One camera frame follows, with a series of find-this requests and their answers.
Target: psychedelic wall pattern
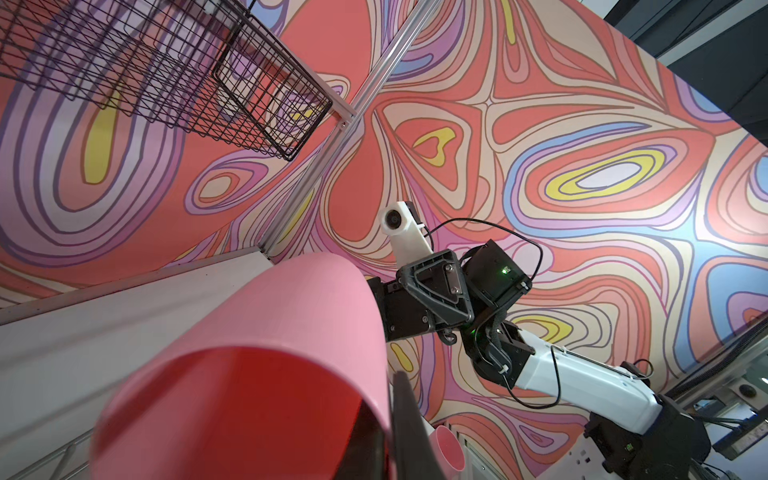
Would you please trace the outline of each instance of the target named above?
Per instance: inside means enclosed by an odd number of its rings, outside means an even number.
[[[392,278],[376,213],[394,200],[430,227],[474,217],[539,242],[508,320],[600,361],[650,359],[656,389],[768,310],[765,146],[575,0],[445,0],[270,253]],[[488,238],[532,271],[533,247],[483,225],[435,243]],[[528,411],[479,379],[460,343],[392,343],[389,361],[427,419],[507,478],[541,474],[583,432],[584,411]]]
[[[352,99],[414,4],[259,0],[251,11]],[[255,245],[336,121],[287,164],[7,78],[0,87],[0,308]]]

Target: pink cup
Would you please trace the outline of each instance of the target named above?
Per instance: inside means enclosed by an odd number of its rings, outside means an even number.
[[[440,425],[429,434],[429,444],[445,479],[456,480],[466,466],[464,450],[456,435],[448,427]]]
[[[362,403],[389,435],[386,343],[359,270],[302,255],[251,280],[135,372],[94,480],[333,477]]]

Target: wire basket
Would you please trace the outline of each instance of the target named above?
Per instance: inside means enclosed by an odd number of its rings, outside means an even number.
[[[0,0],[0,75],[291,161],[333,101],[237,0]]]

